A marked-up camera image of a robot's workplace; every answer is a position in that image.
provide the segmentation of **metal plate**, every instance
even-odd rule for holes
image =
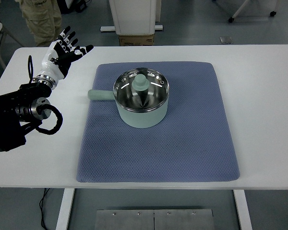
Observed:
[[[95,230],[153,230],[153,210],[98,210]]]
[[[231,37],[225,36],[225,37],[220,37],[221,43],[222,44],[233,44],[234,42],[232,41]]]
[[[155,230],[214,230],[211,209],[155,210]]]
[[[95,230],[214,230],[211,209],[98,210]]]

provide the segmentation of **pot rim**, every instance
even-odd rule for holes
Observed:
[[[120,81],[120,79],[123,78],[126,74],[128,74],[128,72],[136,71],[136,70],[139,70],[139,69],[145,69],[145,70],[148,70],[148,71],[155,72],[155,73],[157,73],[158,75],[162,76],[162,77],[166,80],[166,83],[167,83],[167,90],[168,90],[168,91],[167,91],[167,96],[166,96],[166,98],[165,98],[162,102],[160,102],[159,104],[157,104],[156,106],[151,107],[151,108],[148,108],[148,109],[131,109],[131,108],[128,108],[128,107],[122,105],[121,103],[119,103],[119,101],[117,100],[117,97],[116,97],[116,95],[115,95],[115,88],[116,88],[117,83]],[[162,73],[160,73],[160,72],[157,71],[157,70],[154,70],[154,69],[151,69],[151,68],[144,68],[144,67],[134,68],[134,69],[130,69],[130,70],[124,72],[123,74],[121,74],[121,75],[117,78],[117,80],[115,81],[115,83],[114,83],[114,85],[113,85],[113,95],[114,95],[114,98],[115,98],[116,103],[117,103],[119,106],[121,106],[123,109],[128,110],[128,111],[133,112],[133,113],[148,113],[148,112],[151,112],[151,111],[153,111],[153,110],[156,110],[156,109],[160,108],[160,107],[168,100],[168,96],[169,96],[169,84],[168,84],[167,78],[166,78]]]

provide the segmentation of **pot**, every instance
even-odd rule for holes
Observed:
[[[158,71],[131,69],[119,76],[113,91],[90,90],[90,100],[115,100],[122,120],[135,128],[158,124],[168,109],[169,85]]]

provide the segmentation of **person's leg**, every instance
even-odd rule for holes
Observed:
[[[56,27],[60,27],[61,23],[61,15],[58,15],[57,10],[55,13],[56,25],[54,21],[53,7],[57,6],[56,0],[16,1],[19,2],[26,24],[34,35],[36,46],[49,46],[56,38]]]

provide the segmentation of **pot handle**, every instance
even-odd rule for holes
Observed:
[[[115,100],[113,91],[89,90],[87,96],[90,100]]]

